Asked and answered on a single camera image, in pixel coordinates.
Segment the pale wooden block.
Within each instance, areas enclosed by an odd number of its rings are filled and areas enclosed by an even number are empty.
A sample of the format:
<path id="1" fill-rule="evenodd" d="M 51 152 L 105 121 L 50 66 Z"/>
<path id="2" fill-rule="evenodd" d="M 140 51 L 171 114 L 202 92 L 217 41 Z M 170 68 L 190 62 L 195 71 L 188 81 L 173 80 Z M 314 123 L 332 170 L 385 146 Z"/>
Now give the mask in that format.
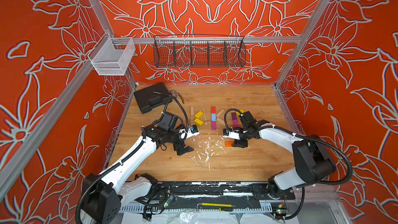
<path id="1" fill-rule="evenodd" d="M 222 116 L 224 115 L 225 111 L 226 111 L 226 110 L 222 108 L 219 112 L 217 112 L 216 116 L 217 116 L 218 118 L 222 117 Z"/>

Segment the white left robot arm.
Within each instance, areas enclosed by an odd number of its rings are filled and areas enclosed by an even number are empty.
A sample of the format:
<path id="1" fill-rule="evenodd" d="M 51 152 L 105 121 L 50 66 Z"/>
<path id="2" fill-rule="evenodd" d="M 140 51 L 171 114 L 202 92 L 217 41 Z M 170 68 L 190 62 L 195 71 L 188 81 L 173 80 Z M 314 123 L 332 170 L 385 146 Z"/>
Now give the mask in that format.
<path id="1" fill-rule="evenodd" d="M 199 135 L 197 125 L 177 125 L 177 120 L 178 116 L 165 112 L 159 120 L 141 128 L 141 136 L 119 160 L 100 174 L 87 176 L 76 206 L 76 223 L 83 222 L 81 213 L 85 212 L 98 224 L 108 224 L 123 206 L 148 195 L 154 178 L 142 175 L 130 183 L 127 179 L 158 148 L 171 143 L 179 156 L 193 151 L 185 141 Z"/>

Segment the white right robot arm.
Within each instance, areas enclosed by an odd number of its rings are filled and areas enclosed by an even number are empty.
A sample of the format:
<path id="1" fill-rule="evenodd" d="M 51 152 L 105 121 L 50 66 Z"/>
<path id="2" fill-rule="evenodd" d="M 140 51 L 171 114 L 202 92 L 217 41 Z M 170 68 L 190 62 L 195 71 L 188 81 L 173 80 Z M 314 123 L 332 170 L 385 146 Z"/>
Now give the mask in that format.
<path id="1" fill-rule="evenodd" d="M 234 140 L 233 146 L 246 148 L 250 139 L 271 141 L 293 154 L 293 168 L 268 179 L 266 193 L 280 198 L 293 187 L 319 183 L 336 171 L 336 164 L 327 147 L 316 136 L 300 138 L 298 134 L 266 120 L 257 121 L 250 112 L 239 115 L 242 127 L 223 130 L 223 136 Z"/>

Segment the orange block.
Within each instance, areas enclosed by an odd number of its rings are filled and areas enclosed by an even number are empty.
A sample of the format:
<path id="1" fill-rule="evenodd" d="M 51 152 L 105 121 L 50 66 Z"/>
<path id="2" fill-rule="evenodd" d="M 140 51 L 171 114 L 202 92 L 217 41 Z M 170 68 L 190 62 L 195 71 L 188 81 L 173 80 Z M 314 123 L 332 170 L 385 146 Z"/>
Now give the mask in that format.
<path id="1" fill-rule="evenodd" d="M 232 147 L 233 144 L 234 144 L 233 141 L 225 141 L 225 142 L 224 142 L 225 147 Z"/>

